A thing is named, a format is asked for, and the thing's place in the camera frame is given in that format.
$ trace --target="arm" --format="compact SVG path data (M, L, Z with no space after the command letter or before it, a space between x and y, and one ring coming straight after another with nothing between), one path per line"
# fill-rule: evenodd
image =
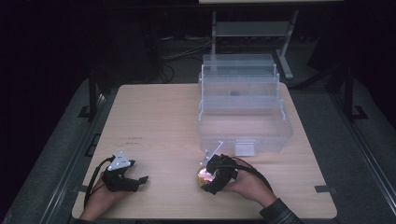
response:
M303 223L257 176L246 171L239 170L236 180L227 184L223 191L235 192L259 203L263 207L260 214L269 224Z
M119 199L129 194L128 191L115 191L111 192L107 189L102 180L102 175L96 182L92 190L91 198L88 200L81 216L74 224L89 224L104 214L110 207Z

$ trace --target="transparent plastic bin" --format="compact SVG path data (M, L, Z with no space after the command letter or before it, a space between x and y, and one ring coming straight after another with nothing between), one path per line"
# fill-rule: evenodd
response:
M280 151L292 128L270 54L205 55L198 134L205 161L215 153Z

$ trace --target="black cable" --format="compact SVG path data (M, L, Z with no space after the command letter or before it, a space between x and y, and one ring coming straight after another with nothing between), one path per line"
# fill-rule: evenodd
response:
M202 45L200 47L197 47L197 48L194 48L194 49L189 49L187 51L184 51L184 52L181 52L181 53L178 53L178 54L175 54L175 55L171 55L171 56L163 56L163 59L164 60L172 60L172 59L180 58L180 57L183 57L183 56L191 55L191 54L197 53L197 52L199 52L201 50L210 48L211 47L211 43L212 43L212 41L210 40L210 41L208 41L207 43L205 43L204 45Z
M107 158L107 159L105 159L104 161L102 161L102 162L95 168L95 171L93 172L93 175L92 175L90 184L88 185L87 191L85 192L84 207L85 207L85 205L87 204L88 200L90 199L91 194L93 194L93 192L91 192L91 191L92 191L92 187L93 187L93 184L95 183L96 177L97 177L98 174L99 174L100 168L102 167L103 164L105 164L105 162L107 162L107 161L112 162L112 161L114 161L115 158L116 158L115 156L112 156L111 158Z
M206 42L210 37L201 37L201 38L188 38L184 37L183 40L186 42L191 42L191 43L203 43Z
M247 171L247 172L257 176L262 181L262 183L264 183L265 186L267 186L267 188L269 190L273 191L273 189L272 189L270 183L268 182L268 180L264 177L264 175L262 175L262 173L257 171L255 168L249 168L249 167L242 166L242 165L217 165L217 166L215 166L215 168L217 168L217 169L219 169L219 168L233 168L233 169L237 169L237 170Z
M181 56L181 57L174 58L174 59L167 59L167 60L165 60L165 61L168 62L168 63L170 63L170 62L173 62L173 61L183 60L183 59L195 60L195 61L198 61L198 62L200 62L200 63L203 62L202 59L198 59L198 58L194 58L194 57L186 57L186 56Z
M338 220L336 217L332 219L334 222L336 222L337 224L341 224L340 220Z
M165 76L165 79L163 79L163 84L168 84L168 83L171 82L172 79L175 77L175 69L173 69L173 67L170 66L170 65L168 65L168 64L164 64L163 66L164 66L164 67L168 67L168 68L171 69L171 71L172 71L172 75L171 75L171 77L169 77L169 78L167 78L165 72L163 72L163 75Z
M101 185L99 188L97 188L97 189L94 189L92 192L91 192L91 195L93 195L97 190L99 190L102 186L104 186L105 184L103 184L103 185Z
M242 161L242 162L244 162L246 165L250 166L250 168L254 169L254 167L253 167L252 165L250 165L247 161L244 161L244 160L242 160L242 159L240 159L240 158L237 158L237 157L231 157L231 159Z

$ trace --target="metal frame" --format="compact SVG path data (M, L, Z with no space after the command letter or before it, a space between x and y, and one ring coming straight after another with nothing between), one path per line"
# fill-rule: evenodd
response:
M212 51L216 54L216 39L218 36L283 36L285 38L281 49L276 50L280 66L286 79L293 79L286 51L289 46L294 24L297 21L298 10L294 10L290 21L217 21L216 11L212 19Z

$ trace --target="table surface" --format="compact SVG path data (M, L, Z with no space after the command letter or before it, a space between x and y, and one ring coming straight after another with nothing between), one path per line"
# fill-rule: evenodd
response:
M281 95L293 136L280 152L244 158L262 172L277 197L300 218L333 218L336 208L287 87ZM133 219L256 219L258 204L231 192L212 195L197 184L205 153L199 148L196 121L198 84L127 85L119 89L83 185L105 158L119 154L135 160L125 174L148 183L117 203L104 217ZM72 215L79 217L85 193L80 192Z

